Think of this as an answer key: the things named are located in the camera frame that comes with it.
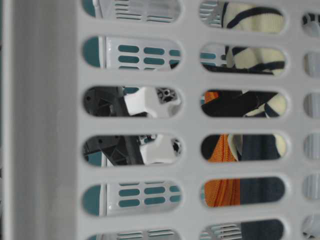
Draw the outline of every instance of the white plastic part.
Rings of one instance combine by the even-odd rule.
[[[177,155],[174,151],[172,141],[171,136],[158,134],[154,141],[140,146],[144,164],[172,164],[175,162],[177,160]]]
[[[239,224],[226,223],[208,226],[201,233],[200,240],[242,240],[242,233]]]
[[[159,182],[136,182],[129,184],[122,183],[108,183],[107,184],[107,216],[119,216],[119,215],[131,215],[131,214],[142,214],[142,213],[154,213],[170,211],[174,209],[179,202],[172,201],[172,196],[179,196],[181,192],[171,191],[171,187],[176,186],[172,181],[159,181]],[[145,189],[163,187],[165,191],[163,193],[146,194]],[[121,190],[138,189],[139,195],[135,196],[120,196]],[[165,202],[158,204],[146,204],[145,200],[148,198],[162,197]],[[123,200],[139,200],[139,205],[121,207],[120,201]]]
[[[171,23],[180,14],[178,0],[93,0],[99,4],[102,16],[107,20]]]
[[[171,117],[181,104],[180,98],[160,103],[154,87],[141,87],[137,92],[124,96],[124,101],[130,115],[147,112],[153,118]]]
[[[200,5],[199,16],[210,27],[221,28],[222,6],[217,0],[206,0]]]
[[[320,23],[317,21],[309,21],[303,25],[305,32],[311,37],[320,38]],[[309,52],[307,54],[307,71],[311,77],[320,77],[320,53]]]
[[[104,234],[100,240],[180,240],[180,236],[172,229],[153,229],[124,231],[119,233]]]
[[[303,26],[308,35],[320,38],[320,26],[317,21],[309,21]],[[320,77],[320,53],[310,52],[306,57],[306,70],[311,77]],[[307,103],[309,115],[313,118],[320,117],[320,95],[311,93]],[[305,145],[305,152],[312,159],[320,158],[320,134],[312,134]],[[303,184],[304,194],[313,200],[320,199],[320,174],[308,176]],[[303,232],[320,237],[320,215],[309,216],[303,223]]]

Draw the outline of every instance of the orange fabric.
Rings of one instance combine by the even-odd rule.
[[[206,92],[205,102],[218,97],[217,92]],[[228,135],[221,135],[211,158],[212,163],[236,162],[229,144]],[[204,185],[204,198],[209,207],[221,207],[240,204],[240,179],[211,180]]]

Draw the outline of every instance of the laundry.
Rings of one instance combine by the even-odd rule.
[[[206,103],[218,98],[219,94],[216,91],[208,91],[204,95]],[[236,162],[229,144],[228,135],[221,135],[215,144],[211,142],[213,153],[209,158],[209,162],[223,163]],[[204,199],[209,207],[221,207],[240,204],[240,180],[239,179],[219,179],[208,181],[204,185]]]
[[[272,8],[252,4],[224,3],[222,27],[250,32],[278,33],[284,27],[284,17]],[[270,48],[227,46],[225,48],[227,66],[236,69],[249,69],[280,75],[285,67],[285,57],[279,51]],[[286,101],[277,94],[264,106],[248,116],[277,117],[284,114]],[[272,160],[280,157],[276,138],[273,135],[244,135],[242,137],[241,161]],[[240,180],[240,203],[255,204],[279,200],[285,187],[279,178],[256,178]],[[244,240],[280,239],[283,226],[276,220],[268,222],[241,223]]]

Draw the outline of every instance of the striped fabric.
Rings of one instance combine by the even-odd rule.
[[[222,28],[269,34],[279,33],[284,28],[283,15],[273,8],[244,3],[222,4]],[[279,76],[284,71],[285,56],[275,49],[230,45],[225,48],[225,54],[229,68],[270,72],[275,76]],[[285,111],[286,100],[282,95],[277,94],[259,109],[249,112],[247,116],[265,112],[267,117],[272,118],[283,115]],[[277,150],[280,155],[283,155],[286,152],[286,144],[279,136],[275,137]],[[230,135],[229,143],[233,142],[233,136]]]

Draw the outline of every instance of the oval hole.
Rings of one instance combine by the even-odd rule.
[[[304,57],[305,72],[312,78],[320,78],[320,53],[311,51]]]
[[[163,204],[166,199],[163,196],[160,197],[149,197],[144,200],[146,205]]]
[[[260,221],[229,222],[209,225],[200,234],[200,240],[280,240],[284,235],[284,226],[277,219]]]
[[[218,208],[271,203],[284,194],[285,185],[278,177],[213,179],[204,185],[203,204]]]
[[[98,86],[85,92],[83,105],[95,117],[170,118],[179,112],[181,100],[168,87]]]
[[[303,182],[302,192],[309,200],[320,200],[320,173],[309,175]]]
[[[120,208],[129,208],[139,206],[140,201],[138,199],[120,200],[118,204]]]
[[[118,50],[123,53],[137,53],[139,52],[139,47],[134,45],[120,45]]]
[[[129,63],[129,64],[137,64],[139,62],[139,58],[137,56],[119,56],[118,58],[120,63]]]
[[[173,203],[180,202],[180,200],[181,200],[181,196],[180,195],[175,195],[175,196],[171,196],[170,197],[170,201],[173,202]]]
[[[162,48],[156,48],[156,47],[145,47],[144,48],[145,54],[153,54],[153,55],[163,55],[165,54],[165,50]]]
[[[302,17],[302,29],[313,38],[320,38],[320,13],[308,12]]]
[[[201,144],[203,158],[213,164],[278,160],[287,152],[278,134],[219,134],[207,136]]]
[[[211,28],[233,31],[276,34],[285,25],[283,14],[265,5],[205,0],[200,4],[198,14]]]
[[[162,58],[154,58],[154,57],[146,57],[143,62],[145,64],[151,64],[151,65],[163,65],[165,64],[165,60]]]
[[[170,135],[104,135],[93,136],[83,145],[82,154],[90,164],[100,168],[131,165],[168,165],[175,163],[182,154],[181,142]],[[146,185],[163,182],[146,182]],[[147,189],[165,191],[164,188]]]
[[[201,109],[214,118],[276,118],[287,109],[277,92],[210,89],[201,97]]]
[[[119,191],[120,197],[137,196],[140,194],[139,189],[124,189]]]
[[[285,55],[277,49],[215,43],[202,48],[199,61],[209,72],[239,74],[239,77],[243,74],[276,77],[286,66]]]
[[[89,65],[111,70],[170,71],[181,60],[178,44],[165,39],[94,36],[84,43],[82,51]]]
[[[304,154],[310,160],[320,160],[320,133],[309,135],[304,141]]]
[[[320,93],[313,92],[307,95],[304,99],[304,111],[310,117],[314,119],[320,118]]]
[[[180,192],[180,189],[178,186],[171,186],[169,189],[170,189],[170,192],[173,192],[173,193]]]
[[[144,189],[145,194],[163,194],[166,189],[163,186],[148,187]]]

